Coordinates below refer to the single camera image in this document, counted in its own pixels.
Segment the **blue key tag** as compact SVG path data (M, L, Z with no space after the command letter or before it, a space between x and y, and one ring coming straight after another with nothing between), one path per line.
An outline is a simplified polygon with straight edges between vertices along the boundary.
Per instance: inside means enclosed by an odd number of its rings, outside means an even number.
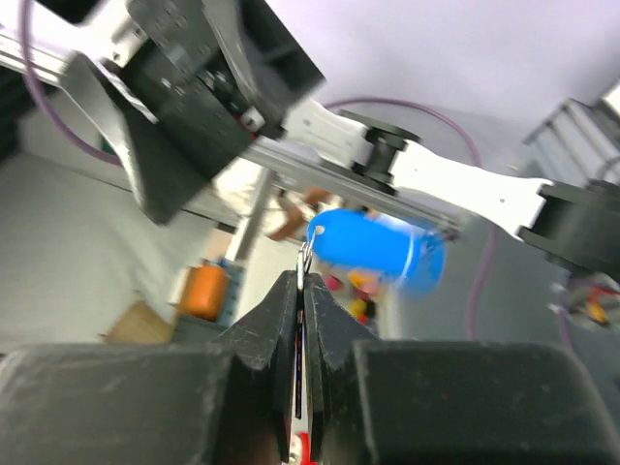
M307 238L321 261L370 271L410 295L435 290L447 255L443 235L434 228L347 209L317 215L307 227Z

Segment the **silver key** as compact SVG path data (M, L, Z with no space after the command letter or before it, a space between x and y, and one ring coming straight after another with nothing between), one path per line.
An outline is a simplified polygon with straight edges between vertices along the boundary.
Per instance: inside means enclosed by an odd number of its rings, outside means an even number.
M295 355L294 355L294 416L297 419L306 418L310 422L311 405L308 403L308 391L304 389L304 335L305 335L305 300L304 285L309 273L314 252L315 237L304 241L298 251L296 259L296 326L295 326Z

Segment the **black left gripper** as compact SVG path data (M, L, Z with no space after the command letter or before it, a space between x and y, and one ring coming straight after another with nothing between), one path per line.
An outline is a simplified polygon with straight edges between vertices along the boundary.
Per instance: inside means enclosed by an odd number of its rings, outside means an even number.
M141 211L165 225L225 165L323 80L264 1L126 1L124 62L74 55L61 88L99 130Z

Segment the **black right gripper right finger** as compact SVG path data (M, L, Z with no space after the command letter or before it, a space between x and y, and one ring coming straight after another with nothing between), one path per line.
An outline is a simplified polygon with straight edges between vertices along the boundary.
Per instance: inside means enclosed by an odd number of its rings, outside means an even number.
M321 464L615 464L584 366L537 343L388 341L304 284L309 441Z

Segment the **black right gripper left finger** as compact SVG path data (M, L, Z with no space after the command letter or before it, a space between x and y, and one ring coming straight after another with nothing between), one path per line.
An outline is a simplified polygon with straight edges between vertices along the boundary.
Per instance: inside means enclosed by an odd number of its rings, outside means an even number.
M289 455L296 277L207 343L40 345L1 363L5 464L278 464Z

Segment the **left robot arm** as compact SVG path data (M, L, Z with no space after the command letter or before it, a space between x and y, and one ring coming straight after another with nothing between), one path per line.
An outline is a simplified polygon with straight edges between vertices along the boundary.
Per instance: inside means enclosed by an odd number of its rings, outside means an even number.
M619 276L619 189L502 175L421 146L405 130L310 97L322 73L264 1L130 1L144 40L121 66L77 53L61 88L119 156L146 216L167 223L258 138L314 149L330 190L352 182L398 213L412 190L485 218L577 273Z

